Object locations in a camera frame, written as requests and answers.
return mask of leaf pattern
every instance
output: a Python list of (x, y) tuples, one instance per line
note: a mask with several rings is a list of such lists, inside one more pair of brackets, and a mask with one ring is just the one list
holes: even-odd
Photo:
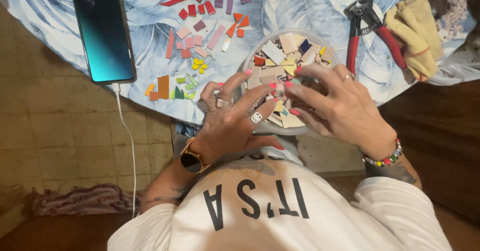
[[(197, 56), (195, 53), (192, 53), (192, 58), (182, 59), (180, 51), (174, 49), (172, 58), (165, 58), (170, 29), (173, 28), (175, 33), (187, 26), (193, 31), (193, 25), (202, 19), (206, 29), (200, 34), (206, 49), (213, 32), (220, 25), (228, 29), (234, 22), (233, 16), (225, 14), (225, 8), (217, 8), (214, 15), (197, 15), (196, 18), (189, 17), (183, 21), (178, 17), (180, 10), (187, 8), (188, 4), (198, 3), (189, 0), (171, 7), (158, 5), (164, 1), (168, 0), (124, 0), (138, 79), (132, 84), (122, 84), (121, 94), (143, 106), (186, 122), (202, 122), (204, 114), (195, 102), (199, 100), (205, 84), (208, 81), (224, 82), (242, 67), (243, 61), (257, 42), (279, 29), (304, 28), (315, 32), (333, 46), (340, 62), (345, 62), (347, 57), (350, 22), (343, 14), (343, 9), (354, 0), (252, 0), (252, 3), (245, 5), (240, 4), (240, 0), (234, 0), (233, 12), (249, 15), (250, 26), (244, 28), (245, 37), (234, 36), (227, 51), (222, 52), (221, 46), (227, 37), (223, 34), (214, 51), (207, 50), (209, 55), (205, 63), (208, 68), (204, 74), (199, 74), (192, 70), (192, 60)], [(30, 32), (87, 74), (72, 0), (1, 2)], [(397, 2), (399, 0), (375, 0), (375, 11), (382, 17)], [(461, 43), (463, 40), (456, 39), (443, 44), (447, 55)], [(197, 88), (189, 91), (196, 92), (194, 100), (150, 102), (144, 96), (147, 85), (156, 83), (158, 76), (169, 74), (172, 90), (177, 77), (194, 73), (200, 83)], [(395, 65), (387, 46), (378, 36), (371, 33), (362, 37), (357, 51), (357, 78), (367, 86), (378, 105), (410, 87), (412, 81), (406, 77)]]

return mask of silver ring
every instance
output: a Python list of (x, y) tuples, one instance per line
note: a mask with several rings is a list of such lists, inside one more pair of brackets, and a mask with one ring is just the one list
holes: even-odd
[(224, 101), (224, 100), (220, 99), (219, 97), (216, 98), (216, 103), (215, 103), (216, 107), (227, 107), (230, 104), (231, 104), (231, 102), (229, 102), (229, 101)]
[(257, 124), (258, 122), (261, 121), (262, 115), (260, 115), (260, 113), (258, 113), (258, 112), (255, 112), (253, 115), (250, 116), (250, 119), (251, 119), (255, 124)]
[(351, 78), (352, 81), (355, 81), (355, 76), (353, 76), (353, 74), (350, 73), (350, 74), (347, 74), (347, 75), (342, 79), (342, 82), (345, 82), (345, 80), (347, 80), (348, 78)]

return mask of rag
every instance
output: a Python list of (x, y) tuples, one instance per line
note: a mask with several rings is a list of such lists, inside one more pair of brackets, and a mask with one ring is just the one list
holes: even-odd
[(428, 0), (404, 0), (385, 14), (385, 26), (406, 45), (403, 57), (418, 81), (437, 71), (435, 61), (444, 56)]

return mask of hand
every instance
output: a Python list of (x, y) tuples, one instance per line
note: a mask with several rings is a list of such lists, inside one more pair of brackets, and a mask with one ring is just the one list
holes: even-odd
[(276, 101), (271, 99), (256, 109), (261, 114), (261, 121), (255, 124), (249, 109), (261, 97), (272, 92), (269, 85), (261, 85), (247, 91), (237, 103), (227, 107), (216, 107), (215, 90), (220, 90), (221, 100), (231, 100), (234, 90), (252, 75), (252, 70), (241, 71), (230, 77), (225, 83), (208, 82), (201, 92), (208, 112), (203, 127), (190, 145), (190, 149), (202, 156), (205, 164), (211, 164), (217, 158), (228, 153), (259, 147), (273, 146), (283, 150), (282, 144), (273, 136), (252, 136), (261, 121), (273, 112)]
[(393, 153), (397, 133), (381, 117), (367, 88), (345, 78), (351, 75), (345, 65), (332, 69), (312, 64), (299, 67), (295, 74), (318, 79), (328, 89), (328, 95), (285, 82), (286, 93), (306, 104), (293, 107), (291, 113), (302, 116), (321, 135), (357, 145), (374, 160)]

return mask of smartwatch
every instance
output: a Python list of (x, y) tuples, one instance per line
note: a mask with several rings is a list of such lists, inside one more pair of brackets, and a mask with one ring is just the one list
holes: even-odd
[(210, 165), (205, 166), (202, 162), (202, 157), (200, 156), (200, 154), (190, 150), (190, 144), (194, 140), (195, 137), (192, 137), (187, 141), (187, 145), (180, 154), (180, 162), (187, 171), (192, 173), (200, 173)]

